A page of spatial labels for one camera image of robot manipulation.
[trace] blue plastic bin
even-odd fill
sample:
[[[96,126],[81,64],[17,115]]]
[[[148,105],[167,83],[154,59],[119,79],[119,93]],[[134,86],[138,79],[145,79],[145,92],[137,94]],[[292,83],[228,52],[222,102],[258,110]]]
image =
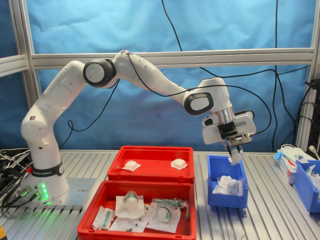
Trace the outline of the blue plastic bin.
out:
[[[312,165],[315,165],[312,171],[320,174],[320,161],[309,160],[309,163],[295,162],[296,174],[294,187],[308,212],[320,213],[320,201],[318,200],[319,191],[306,174],[306,170]]]
[[[231,166],[227,156],[208,155],[208,205],[231,208],[247,207],[248,202],[248,181],[242,161]],[[213,194],[218,184],[217,178],[230,176],[232,179],[243,180],[243,196]]]

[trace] red crate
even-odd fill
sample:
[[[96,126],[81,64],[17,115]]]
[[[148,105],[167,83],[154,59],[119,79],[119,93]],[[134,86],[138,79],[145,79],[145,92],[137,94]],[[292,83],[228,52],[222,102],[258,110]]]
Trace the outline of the red crate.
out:
[[[154,198],[189,200],[190,219],[186,219],[186,208],[181,209],[181,218],[175,233],[168,233],[146,228],[143,233],[93,230],[92,223],[100,206],[116,209],[116,196],[124,196],[128,191],[135,191],[143,196],[144,203],[150,204]],[[194,185],[171,182],[138,182],[138,181],[103,181],[83,215],[78,227],[79,240],[195,240],[196,211]]]
[[[175,159],[188,166],[182,170],[171,167]],[[128,161],[141,164],[134,171],[122,169]],[[109,180],[194,183],[194,155],[190,147],[123,146],[108,171]]]

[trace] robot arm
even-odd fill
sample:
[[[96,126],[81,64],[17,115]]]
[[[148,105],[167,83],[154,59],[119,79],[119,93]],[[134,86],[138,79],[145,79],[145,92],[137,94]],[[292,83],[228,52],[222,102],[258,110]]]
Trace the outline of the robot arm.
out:
[[[152,63],[127,50],[119,52],[113,61],[98,59],[86,65],[71,61],[57,74],[22,121],[21,134],[30,148],[33,166],[31,174],[21,182],[21,188],[31,187],[33,191],[39,191],[34,202],[56,199],[69,187],[63,175],[53,131],[57,118],[86,85],[111,88],[117,79],[125,79],[146,90],[149,88],[172,95],[170,97],[190,115],[198,116],[210,111],[211,114],[202,120],[202,135],[206,144],[228,140],[231,146],[237,146],[250,142],[250,134],[256,132],[250,113],[235,114],[221,78],[205,79],[197,89],[185,90],[167,79]]]

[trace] workbench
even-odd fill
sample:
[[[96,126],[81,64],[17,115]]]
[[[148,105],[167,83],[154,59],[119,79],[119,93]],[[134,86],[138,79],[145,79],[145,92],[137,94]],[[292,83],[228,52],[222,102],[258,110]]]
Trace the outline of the workbench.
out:
[[[116,150],[62,150],[64,174],[70,178],[95,178],[88,200],[79,206],[10,208],[0,225],[9,240],[75,240],[77,226],[107,172]],[[244,210],[207,205],[207,155],[194,152],[195,206],[199,240],[316,240],[320,239],[320,214],[309,214],[293,186],[286,183],[271,153],[246,153],[244,169],[249,185]]]

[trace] aluminum frame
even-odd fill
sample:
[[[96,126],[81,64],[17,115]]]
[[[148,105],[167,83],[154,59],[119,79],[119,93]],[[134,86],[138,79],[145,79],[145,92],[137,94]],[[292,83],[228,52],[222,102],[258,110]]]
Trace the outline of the aluminum frame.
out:
[[[28,17],[26,0],[8,0],[14,29],[17,56],[0,58],[0,77],[22,72],[28,107],[36,102],[41,92],[37,70],[61,69],[72,60],[83,63],[91,59],[112,59],[116,53],[35,54]],[[320,77],[319,54],[319,9],[316,1],[311,47],[308,48],[263,48],[228,49],[206,51],[140,52],[158,68],[194,68],[226,66],[309,65],[307,81]],[[316,91],[310,91],[308,102],[315,102]],[[302,114],[312,118],[313,105],[306,104]],[[296,144],[307,149],[311,123],[301,119]]]

